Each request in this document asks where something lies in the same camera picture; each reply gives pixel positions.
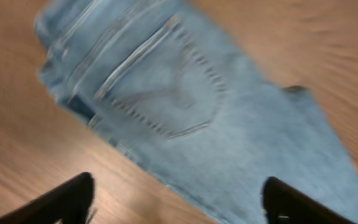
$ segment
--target wood grain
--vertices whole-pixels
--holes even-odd
[[[313,91],[358,170],[358,1],[192,0],[281,86]],[[213,223],[58,109],[35,71],[45,0],[0,0],[0,216],[82,171],[94,223]]]

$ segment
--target jeans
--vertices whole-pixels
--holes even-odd
[[[358,223],[358,176],[311,93],[266,81],[181,0],[59,0],[39,72],[63,108],[219,223],[265,223],[275,176]]]

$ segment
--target denim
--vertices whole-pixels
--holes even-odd
[[[358,223],[358,175],[310,91],[281,89],[179,0],[57,0],[41,82],[141,169],[219,223],[266,223],[269,176]]]

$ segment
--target pocket stitching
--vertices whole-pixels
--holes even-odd
[[[190,60],[191,63],[196,64],[197,66],[201,67],[204,70],[203,75],[206,77],[209,84],[214,88],[213,91],[215,92],[216,95],[216,101],[215,101],[212,117],[209,120],[194,125],[190,128],[186,128],[181,131],[173,131],[173,130],[169,130],[161,123],[152,121],[152,119],[142,114],[133,105],[125,104],[123,101],[117,100],[115,96],[104,97],[105,100],[109,101],[110,105],[114,109],[121,111],[127,116],[133,117],[135,121],[137,121],[138,123],[143,124],[147,128],[151,129],[153,132],[165,136],[168,139],[175,139],[183,136],[188,136],[190,134],[193,134],[197,131],[201,131],[202,129],[208,127],[213,122],[219,110],[221,109],[227,92],[227,86],[224,82],[224,78],[221,75],[219,75],[217,71],[215,71],[215,68],[212,65],[210,65],[209,60],[199,52],[199,50],[195,46],[195,43],[192,41],[188,31],[178,21],[175,22],[176,24],[172,25],[171,28],[172,29],[171,35],[175,35],[174,38],[178,39],[180,46],[183,48],[182,54],[188,55],[187,57],[190,57],[188,59]]]

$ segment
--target seam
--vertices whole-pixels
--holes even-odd
[[[151,9],[165,2],[166,0],[157,0],[157,2],[156,0],[152,1],[154,3],[152,3],[149,7],[139,13],[136,13],[139,10],[142,10],[142,8],[139,7],[140,2],[144,2],[144,0],[138,1],[135,5],[124,10],[123,13],[120,14],[118,18],[112,22],[112,25],[110,25],[103,32],[101,37],[96,41],[89,54],[82,62],[77,65],[77,67],[69,76],[67,81],[67,85],[69,88],[72,88],[74,91],[77,89],[77,85],[82,79],[85,71],[90,66],[92,66],[94,61],[106,50],[106,48],[108,47],[108,43],[114,42],[134,21],[136,21],[139,17],[143,16],[146,12],[149,12]],[[134,14],[134,17],[132,17],[130,20],[127,21],[126,24],[123,25],[122,22],[128,16],[127,13]]]
[[[73,35],[76,28],[88,17],[88,15],[92,12],[92,10],[95,8],[97,3],[99,3],[100,0],[92,0],[85,9],[81,12],[78,19],[74,20],[69,26],[66,32],[59,38],[60,42],[66,41],[68,38]]]
[[[155,34],[148,38],[143,44],[136,48],[133,53],[128,56],[112,73],[107,77],[107,80],[101,85],[96,92],[94,99],[100,100],[105,94],[114,86],[119,78],[125,74],[133,64],[148,55],[153,49],[170,33],[173,23],[175,22],[175,16],[171,17],[165,25],[159,29]]]
[[[48,37],[50,38],[50,31],[47,29],[47,26],[45,25],[44,20],[42,19],[42,15],[38,14],[35,22],[34,22],[34,27],[37,30],[37,27],[40,29],[40,31],[42,31],[42,34],[48,35]]]
[[[99,115],[95,115],[91,121],[88,123],[88,128],[90,130],[98,133],[97,128],[103,121],[103,118]],[[123,156],[128,158],[130,161],[138,165],[139,167],[145,168],[145,165],[147,165],[147,160],[141,159],[140,156],[138,156],[132,149],[130,149],[126,144],[124,144],[120,140],[114,139],[114,136],[109,135],[109,140],[107,141],[110,145],[112,145],[117,151],[119,151]]]
[[[205,210],[209,211],[208,215],[211,215],[212,217],[216,218],[217,220],[219,220],[220,223],[229,224],[229,220],[226,218],[225,215],[223,215],[221,212],[217,211],[212,206],[203,203],[199,197],[192,195],[191,193],[187,192],[184,188],[179,187],[177,185],[169,184],[169,186],[174,192],[176,192],[180,195],[186,195],[188,199],[196,202],[199,207],[202,207]]]
[[[191,134],[194,134],[197,131],[201,131],[202,129],[208,127],[210,124],[212,123],[212,120],[208,120],[204,123],[198,124],[196,126],[193,126],[191,128],[182,130],[182,131],[178,131],[178,132],[170,132],[168,133],[168,138],[169,139],[175,139],[175,138],[179,138],[179,137],[185,137]]]

